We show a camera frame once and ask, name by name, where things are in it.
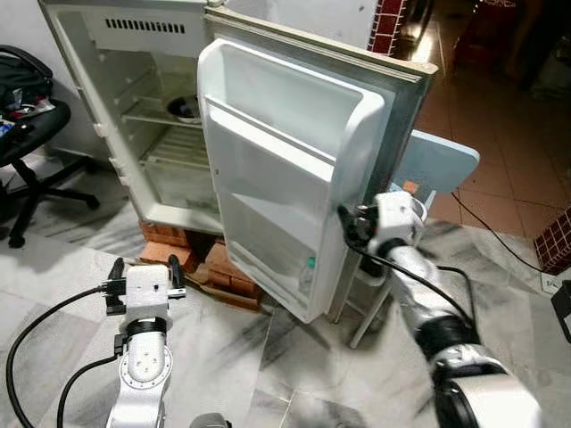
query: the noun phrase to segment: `black cable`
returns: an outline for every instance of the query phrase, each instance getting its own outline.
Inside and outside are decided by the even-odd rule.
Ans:
[[[492,235],[494,235],[495,238],[496,238],[498,241],[500,241],[500,243],[501,243],[504,247],[506,247],[506,250],[508,250],[508,251],[511,253],[512,256],[514,256],[516,259],[518,259],[518,260],[521,261],[524,265],[530,267],[531,269],[536,270],[537,272],[540,272],[540,273],[544,273],[541,269],[539,269],[539,268],[535,267],[534,265],[532,265],[531,263],[528,263],[527,261],[523,260],[523,259],[522,259],[519,255],[517,255],[510,247],[508,247],[508,245],[507,245],[505,242],[503,242],[503,241],[501,240],[501,238],[498,236],[498,234],[496,234],[496,233],[492,230],[492,228],[491,228],[485,221],[483,221],[483,220],[482,220],[481,218],[479,218],[476,214],[474,214],[474,212],[473,212],[470,208],[468,208],[466,205],[464,205],[464,203],[459,199],[458,196],[456,196],[456,195],[454,194],[454,192],[451,192],[451,195],[452,195],[452,198],[454,198],[454,199],[456,200],[456,202],[459,203],[460,207],[464,208],[464,210],[466,210],[467,212],[469,212],[470,214],[472,214],[472,215],[476,218],[476,220],[478,220],[480,223],[482,223],[482,224],[485,226],[486,229],[488,229],[490,232],[492,232]]]
[[[104,292],[105,288],[106,287],[104,285],[99,286],[99,287],[95,287],[95,288],[92,288],[90,290],[86,290],[84,292],[76,294],[75,296],[70,297],[61,303],[58,303],[53,308],[47,310],[42,315],[37,317],[34,321],[32,321],[31,324],[29,324],[24,329],[24,331],[20,333],[20,335],[16,338],[16,340],[12,344],[12,347],[10,348],[10,352],[8,353],[8,358],[6,360],[6,388],[8,389],[8,398],[10,399],[10,403],[12,404],[12,408],[14,409],[14,413],[16,414],[16,416],[18,417],[18,420],[20,420],[20,423],[24,426],[24,428],[34,428],[34,425],[31,424],[29,419],[26,417],[26,414],[22,410],[20,401],[18,400],[18,395],[16,394],[16,389],[14,388],[13,366],[14,366],[14,357],[16,356],[16,351],[18,350],[18,348],[20,347],[21,343],[26,338],[26,336],[34,328],[36,328],[39,323],[44,321],[50,315],[54,314],[55,312],[57,312],[58,310],[60,310],[64,306],[67,306],[70,303],[73,303],[76,300],[82,299],[82,298],[84,298],[90,294],[95,294],[96,292]]]
[[[435,292],[436,294],[438,294],[440,297],[442,297],[448,303],[450,303],[460,313],[460,315],[464,318],[464,321],[466,322],[467,325],[469,325],[471,328],[473,328],[476,331],[476,322],[468,316],[466,311],[452,297],[450,297],[448,294],[443,292],[436,285],[427,281],[422,276],[418,276],[417,274],[410,272],[407,268],[402,267],[401,265],[393,263],[390,260],[383,259],[382,257],[374,256],[374,255],[369,254],[360,248],[357,248],[356,246],[352,245],[347,239],[345,239],[345,243],[347,244],[347,246],[350,249],[352,249],[355,252],[358,252],[361,256],[369,257],[378,263],[381,263],[385,266],[388,266],[389,268],[397,270],[397,271],[401,272],[402,274],[404,274],[404,275],[414,279],[415,281],[423,284],[426,288],[428,288],[428,289],[432,290],[433,292]]]
[[[468,297],[470,299],[470,313],[472,314],[472,321],[474,321],[474,324],[472,324],[472,327],[474,328],[474,331],[476,332],[476,334],[479,336],[478,331],[477,331],[477,316],[476,316],[476,302],[474,300],[474,288],[472,286],[472,281],[470,280],[470,277],[468,276],[468,274],[466,272],[464,272],[462,269],[458,269],[457,267],[437,266],[437,268],[439,268],[440,270],[445,270],[445,271],[449,271],[449,272],[456,272],[457,274],[464,276],[464,280],[466,281],[466,288],[468,288]]]
[[[65,384],[65,387],[62,391],[62,396],[60,397],[60,402],[57,406],[57,428],[63,428],[63,410],[65,409],[65,400],[68,398],[68,394],[70,393],[70,389],[78,380],[78,378],[84,374],[86,371],[91,370],[92,368],[102,366],[103,364],[111,363],[117,359],[117,355],[113,355],[112,357],[103,358],[98,361],[94,361],[93,363],[87,364],[86,366],[81,367],[77,372],[73,374],[70,380]]]

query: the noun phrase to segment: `red tile wall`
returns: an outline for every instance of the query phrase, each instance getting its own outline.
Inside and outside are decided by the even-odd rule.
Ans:
[[[534,240],[542,270],[558,275],[571,266],[571,207]]]
[[[375,19],[368,40],[368,50],[378,54],[391,55],[394,40],[401,26],[401,11],[407,0],[377,0]]]

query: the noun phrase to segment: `white wall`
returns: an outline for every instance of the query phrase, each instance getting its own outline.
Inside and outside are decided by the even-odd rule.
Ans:
[[[74,87],[37,0],[3,0],[0,3],[0,44],[24,49],[52,69],[54,98],[65,101],[71,108],[70,123],[52,139],[50,146],[106,160],[109,155],[105,141],[97,137],[93,130],[91,119]]]
[[[228,0],[227,6],[366,49],[377,0]]]

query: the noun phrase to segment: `chair wheel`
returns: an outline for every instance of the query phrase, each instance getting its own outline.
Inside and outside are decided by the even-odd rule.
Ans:
[[[99,205],[101,205],[101,203],[94,196],[91,196],[86,201],[86,203],[90,210],[97,210],[99,208]]]
[[[10,234],[10,229],[8,227],[0,227],[0,241],[3,241]]]
[[[97,172],[97,164],[92,160],[88,160],[86,163],[86,172],[88,174],[95,174]]]
[[[8,246],[10,248],[21,248],[26,243],[26,240],[23,236],[12,236],[10,241],[8,241]]]

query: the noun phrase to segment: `vent grille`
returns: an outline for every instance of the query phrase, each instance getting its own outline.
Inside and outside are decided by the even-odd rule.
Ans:
[[[172,22],[105,18],[105,24],[108,29],[131,29],[135,31],[154,31],[156,33],[185,34],[185,26],[183,24],[173,24]]]

